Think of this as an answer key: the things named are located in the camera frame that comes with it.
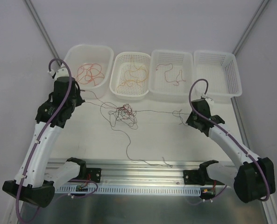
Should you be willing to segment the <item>red orange wire ball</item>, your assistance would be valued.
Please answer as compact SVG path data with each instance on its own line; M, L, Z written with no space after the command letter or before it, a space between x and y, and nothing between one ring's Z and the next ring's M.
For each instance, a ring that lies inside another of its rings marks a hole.
M183 113L182 109L174 110L172 112L166 111L155 111L155 110L134 110L133 107L129 103L125 103L121 106L117 106L116 104L109 102L109 101L102 101L100 100L97 95L93 91L85 91L82 92L89 92L92 94L92 98L99 101L100 104L93 103L91 101L85 101L85 103L89 103L99 107L99 112L101 116L109 123L111 128L116 127L117 123L123 123L128 126L132 130L138 129L138 119L137 114L141 112L151 112L156 114L169 114L173 117L179 119L179 125L187 126L184 122L184 115L190 115L189 113Z

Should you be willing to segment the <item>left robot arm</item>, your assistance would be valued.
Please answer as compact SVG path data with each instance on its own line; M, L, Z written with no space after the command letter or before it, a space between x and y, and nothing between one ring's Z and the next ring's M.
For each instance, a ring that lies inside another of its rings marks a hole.
M75 108L84 100L74 78L59 77L54 91L37 111L35 132L27 157L13 180L3 183L2 190L14 198L45 208L60 188L71 179L81 182L87 176L86 162L71 157L64 165L49 174L45 173L53 146L71 118Z

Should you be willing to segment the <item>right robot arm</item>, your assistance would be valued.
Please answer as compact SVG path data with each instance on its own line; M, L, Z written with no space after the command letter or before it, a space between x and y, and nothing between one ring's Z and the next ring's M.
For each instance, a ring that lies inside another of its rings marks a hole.
M231 159L234 169L225 168L219 161L211 160L200 164L199 185L219 181L234 189L238 198L248 203L254 200L268 201L276 191L274 164L268 157L261 158L230 132L219 115L212 115L204 98L189 102L192 112L186 124L214 141Z

